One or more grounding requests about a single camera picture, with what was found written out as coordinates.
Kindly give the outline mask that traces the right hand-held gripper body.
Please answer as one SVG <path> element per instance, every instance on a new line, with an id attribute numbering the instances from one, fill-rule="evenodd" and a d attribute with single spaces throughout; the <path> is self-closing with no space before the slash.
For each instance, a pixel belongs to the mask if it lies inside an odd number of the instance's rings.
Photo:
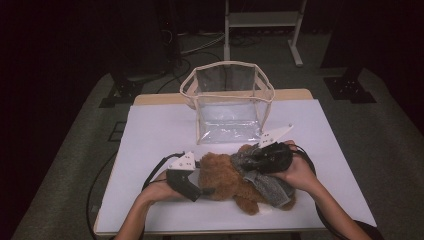
<path id="1" fill-rule="evenodd" d="M 259 140 L 258 171 L 262 174 L 285 171 L 292 163 L 292 151 L 283 142 L 279 142 L 293 128 L 292 124 L 268 130 Z"/>

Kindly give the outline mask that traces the brown teddy bear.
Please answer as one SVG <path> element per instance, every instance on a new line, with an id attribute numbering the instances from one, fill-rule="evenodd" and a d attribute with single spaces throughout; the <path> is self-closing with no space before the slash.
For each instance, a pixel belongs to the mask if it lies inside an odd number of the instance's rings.
<path id="1" fill-rule="evenodd" d="M 201 160 L 198 185 L 202 188 L 215 188 L 215 193 L 208 198 L 214 201 L 233 199 L 236 205 L 246 214 L 255 215 L 260 212 L 259 203 L 268 204 L 252 185 L 245 182 L 231 164 L 229 154 L 209 152 Z M 277 208 L 289 211 L 296 203 L 289 207 Z"/>

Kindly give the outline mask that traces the grey towel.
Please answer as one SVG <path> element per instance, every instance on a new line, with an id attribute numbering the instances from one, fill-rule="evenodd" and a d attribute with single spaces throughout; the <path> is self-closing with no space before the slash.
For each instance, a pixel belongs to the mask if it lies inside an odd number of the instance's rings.
<path id="1" fill-rule="evenodd" d="M 242 179 L 253 186 L 255 190 L 273 207 L 289 207 L 295 201 L 296 190 L 285 181 L 262 174 L 259 171 L 245 171 L 241 168 L 244 162 L 258 162 L 258 160 L 248 158 L 245 152 L 250 148 L 259 148 L 255 145 L 243 145 L 236 153 L 230 156 L 231 164 L 241 175 Z"/>

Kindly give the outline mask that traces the person's right hand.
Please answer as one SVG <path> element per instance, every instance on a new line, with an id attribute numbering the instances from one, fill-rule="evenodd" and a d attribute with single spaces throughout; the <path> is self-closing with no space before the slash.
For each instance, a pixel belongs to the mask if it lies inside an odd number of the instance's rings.
<path id="1" fill-rule="evenodd" d="M 272 176 L 277 177 L 287 182 L 292 187 L 312 194 L 319 188 L 320 182 L 311 170 L 307 161 L 297 153 L 298 148 L 292 140 L 285 141 L 295 153 L 292 157 L 292 163 L 289 168 L 282 172 L 272 173 Z"/>

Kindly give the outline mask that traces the black upright equipment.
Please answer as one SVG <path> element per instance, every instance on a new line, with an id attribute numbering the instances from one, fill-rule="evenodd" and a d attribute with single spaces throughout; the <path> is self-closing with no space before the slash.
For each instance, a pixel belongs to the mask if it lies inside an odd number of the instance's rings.
<path id="1" fill-rule="evenodd" d="M 182 56 L 177 30 L 177 11 L 175 1 L 157 0 L 156 9 L 167 57 L 175 66 L 181 66 Z"/>

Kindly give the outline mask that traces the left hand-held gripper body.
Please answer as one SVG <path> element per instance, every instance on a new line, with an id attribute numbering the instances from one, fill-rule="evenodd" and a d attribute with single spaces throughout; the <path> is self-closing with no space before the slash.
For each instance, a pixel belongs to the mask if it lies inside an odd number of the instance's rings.
<path id="1" fill-rule="evenodd" d="M 201 190 L 189 179 L 196 168 L 194 153 L 187 152 L 172 162 L 166 172 L 167 184 L 174 191 L 193 202 L 201 196 Z"/>

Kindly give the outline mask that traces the person's left hand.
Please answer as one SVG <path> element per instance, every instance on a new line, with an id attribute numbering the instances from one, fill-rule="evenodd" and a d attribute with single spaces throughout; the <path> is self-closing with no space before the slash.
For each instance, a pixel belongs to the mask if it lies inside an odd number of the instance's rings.
<path id="1" fill-rule="evenodd" d="M 167 183 L 167 171 L 160 173 L 153 182 L 141 192 L 140 196 L 148 203 L 156 203 L 159 201 L 182 198 L 182 195 L 173 190 Z"/>

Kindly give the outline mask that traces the dark square floor plate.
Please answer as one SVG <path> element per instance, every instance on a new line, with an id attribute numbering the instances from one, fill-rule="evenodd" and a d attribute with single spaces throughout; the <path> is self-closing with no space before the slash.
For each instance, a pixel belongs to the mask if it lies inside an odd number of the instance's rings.
<path id="1" fill-rule="evenodd" d="M 126 127 L 125 121 L 117 121 L 109 134 L 109 142 L 120 142 Z"/>

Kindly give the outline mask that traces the clear bag with beige trim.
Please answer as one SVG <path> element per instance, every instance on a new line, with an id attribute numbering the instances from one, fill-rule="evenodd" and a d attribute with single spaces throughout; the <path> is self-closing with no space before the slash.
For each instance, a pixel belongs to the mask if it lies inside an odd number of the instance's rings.
<path id="1" fill-rule="evenodd" d="M 196 141 L 220 144 L 257 141 L 275 90 L 258 65 L 220 61 L 194 68 L 180 94 L 196 111 Z"/>

